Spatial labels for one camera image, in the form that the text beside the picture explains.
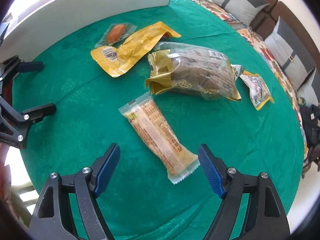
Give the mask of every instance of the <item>white board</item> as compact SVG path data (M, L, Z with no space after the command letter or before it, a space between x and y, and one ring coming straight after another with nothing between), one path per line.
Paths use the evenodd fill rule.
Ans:
M14 55L28 62L69 34L107 17L170 0L51 0L18 23L4 38L0 62Z

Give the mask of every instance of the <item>green fabric surface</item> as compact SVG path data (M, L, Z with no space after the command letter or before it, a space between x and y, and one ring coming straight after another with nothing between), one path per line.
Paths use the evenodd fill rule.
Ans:
M275 104L257 111L241 79L241 102L165 93L156 96L180 143L193 153L206 143L227 166L258 175L267 172L286 212L298 187L303 140L289 100L261 56L225 22L189 0L169 6L113 16L86 26L57 42L36 60L39 73L22 73L14 81L17 111L47 104L56 114L33 125L27 149L21 151L30 178L40 192L51 172L67 175L91 165L108 146L120 145L121 159L106 192L98 198L116 240L202 239L221 200L211 192L199 167L177 185L167 178L161 161L144 145L118 108L145 93L150 66L144 56L128 73L112 78L90 51L112 23L129 22L138 29L163 21L182 35L168 41L209 47L225 53L232 64L259 73ZM232 238L238 236L247 204L244 195ZM85 237L74 196L72 208L80 236Z

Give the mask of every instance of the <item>yellow snack wrapper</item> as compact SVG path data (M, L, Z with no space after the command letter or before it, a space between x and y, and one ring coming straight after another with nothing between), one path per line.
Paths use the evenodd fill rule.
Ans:
M244 71L240 78L249 87L251 102L257 110L260 110L268 101L274 103L267 85L259 74Z
M177 184L200 165L198 156L181 145L149 92L119 109L134 130L167 168Z
M102 46L91 51L92 58L112 77L119 77L129 71L167 33L179 38L180 34L157 22L130 35L119 48Z
M241 99L235 84L234 67L226 55L209 48L175 42L160 42L155 50L161 48L164 49L148 55L152 70L145 86L150 87L152 94L170 90L202 96L205 100L220 96L234 101Z

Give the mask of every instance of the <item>blue textured pad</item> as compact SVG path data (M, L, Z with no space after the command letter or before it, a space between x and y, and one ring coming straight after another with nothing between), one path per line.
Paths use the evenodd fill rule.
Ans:
M106 191L119 160L120 147L116 145L96 177L96 187L93 190L96 198Z
M208 154L211 153L207 153L202 146L199 147L198 159L210 187L213 193L217 194L220 198L223 198L226 192L222 187L222 177Z

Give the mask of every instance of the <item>barcode label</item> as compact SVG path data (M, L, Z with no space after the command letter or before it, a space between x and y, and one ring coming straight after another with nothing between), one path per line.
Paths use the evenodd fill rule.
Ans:
M209 54L210 57L216 57L216 58L221 58L221 59L225 59L227 60L227 57L225 55L223 55L222 53L213 51L213 50L209 50Z
M108 58L111 61L114 61L117 59L117 53L113 50L112 47L107 47L107 48L101 49L101 52L105 58Z

